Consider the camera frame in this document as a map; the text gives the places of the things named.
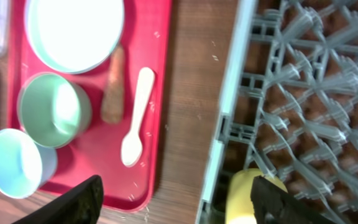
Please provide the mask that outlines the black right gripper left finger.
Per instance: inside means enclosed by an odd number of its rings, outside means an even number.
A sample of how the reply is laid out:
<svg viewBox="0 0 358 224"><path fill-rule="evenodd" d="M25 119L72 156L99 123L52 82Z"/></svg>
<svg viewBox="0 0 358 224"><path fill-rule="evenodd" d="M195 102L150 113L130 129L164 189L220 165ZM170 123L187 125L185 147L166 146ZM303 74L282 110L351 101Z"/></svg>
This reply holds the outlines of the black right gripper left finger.
<svg viewBox="0 0 358 224"><path fill-rule="evenodd" d="M103 199L102 179L93 175L14 224L95 224Z"/></svg>

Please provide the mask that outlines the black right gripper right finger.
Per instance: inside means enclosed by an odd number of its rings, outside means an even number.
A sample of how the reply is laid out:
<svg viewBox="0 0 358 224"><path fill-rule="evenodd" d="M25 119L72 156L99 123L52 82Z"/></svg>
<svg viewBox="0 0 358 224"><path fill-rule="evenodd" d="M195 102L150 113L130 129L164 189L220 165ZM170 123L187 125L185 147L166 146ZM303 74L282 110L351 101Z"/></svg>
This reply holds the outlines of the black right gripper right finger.
<svg viewBox="0 0 358 224"><path fill-rule="evenodd" d="M253 179L250 199L257 224L334 224L262 176Z"/></svg>

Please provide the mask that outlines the yellow plastic cup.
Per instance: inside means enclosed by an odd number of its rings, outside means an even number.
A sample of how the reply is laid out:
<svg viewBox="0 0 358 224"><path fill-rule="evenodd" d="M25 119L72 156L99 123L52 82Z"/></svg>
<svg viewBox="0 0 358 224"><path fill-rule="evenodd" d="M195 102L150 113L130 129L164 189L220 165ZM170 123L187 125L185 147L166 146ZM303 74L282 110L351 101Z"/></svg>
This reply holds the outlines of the yellow plastic cup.
<svg viewBox="0 0 358 224"><path fill-rule="evenodd" d="M265 176L260 169L247 169L236 173L229 184L226 200L225 224L256 224L254 207L250 198L253 179L265 177L280 189L288 192L278 177Z"/></svg>

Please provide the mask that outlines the green bowl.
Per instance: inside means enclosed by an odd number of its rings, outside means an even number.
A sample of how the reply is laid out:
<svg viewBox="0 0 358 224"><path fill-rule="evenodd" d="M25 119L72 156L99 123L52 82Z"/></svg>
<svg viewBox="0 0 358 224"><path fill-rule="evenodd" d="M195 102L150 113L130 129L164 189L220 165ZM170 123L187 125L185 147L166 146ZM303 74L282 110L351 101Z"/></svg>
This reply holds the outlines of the green bowl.
<svg viewBox="0 0 358 224"><path fill-rule="evenodd" d="M20 90L17 115L37 144L61 148L86 131L93 110L82 87L56 73L39 73Z"/></svg>

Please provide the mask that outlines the light blue small bowl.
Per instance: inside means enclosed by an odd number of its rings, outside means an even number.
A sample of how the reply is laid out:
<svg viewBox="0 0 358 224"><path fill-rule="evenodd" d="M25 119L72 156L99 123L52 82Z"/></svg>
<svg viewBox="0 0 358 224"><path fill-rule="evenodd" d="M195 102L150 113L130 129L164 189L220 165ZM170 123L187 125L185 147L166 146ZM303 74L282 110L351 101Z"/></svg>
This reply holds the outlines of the light blue small bowl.
<svg viewBox="0 0 358 224"><path fill-rule="evenodd" d="M31 196L55 173L54 148L35 143L18 129L0 130L0 192L10 198Z"/></svg>

